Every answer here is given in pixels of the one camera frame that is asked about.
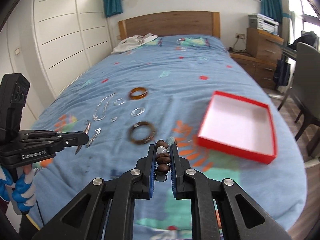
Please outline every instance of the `triangular cutout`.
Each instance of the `triangular cutout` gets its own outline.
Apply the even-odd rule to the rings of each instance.
[[[70,225],[74,228],[79,228],[84,213],[90,201],[90,195],[85,195],[62,219],[64,224]]]
[[[244,224],[247,228],[254,228],[264,223],[265,219],[255,208],[240,194],[236,195],[236,201],[241,211]]]

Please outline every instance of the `black bag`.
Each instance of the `black bag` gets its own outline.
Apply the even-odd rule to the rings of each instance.
[[[288,57],[282,55],[281,59],[277,61],[277,68],[273,74],[273,82],[276,86],[286,87],[290,78],[290,64],[287,63]]]
[[[303,35],[301,35],[300,38],[297,38],[294,43],[292,44],[288,44],[288,47],[290,49],[294,49],[294,50],[297,50],[297,44],[298,42],[302,42],[302,43],[306,43],[312,47],[315,46],[315,43],[316,43],[316,40],[317,40],[317,35],[311,31],[311,32],[308,32],[308,33],[305,33]]]

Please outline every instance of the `hand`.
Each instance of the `hand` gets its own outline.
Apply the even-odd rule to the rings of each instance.
[[[18,208],[22,211],[28,211],[36,203],[35,190],[36,187],[32,183],[34,172],[31,165],[23,167],[23,174],[17,180],[16,183],[9,171],[0,166],[0,198],[9,202],[10,198],[6,190],[6,185],[15,188],[12,192],[12,198],[17,202]]]

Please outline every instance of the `white cloth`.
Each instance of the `white cloth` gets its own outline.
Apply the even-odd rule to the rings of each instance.
[[[111,52],[112,55],[114,54],[120,54],[124,53],[126,51],[136,49],[137,47],[140,47],[150,41],[155,40],[158,38],[157,35],[152,35],[151,33],[148,33],[145,36],[139,36],[135,35],[133,37],[129,37],[121,41],[118,46],[116,46],[113,51]]]

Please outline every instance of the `red box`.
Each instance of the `red box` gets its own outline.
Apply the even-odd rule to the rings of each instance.
[[[269,164],[277,157],[268,105],[215,91],[198,132],[198,145]]]

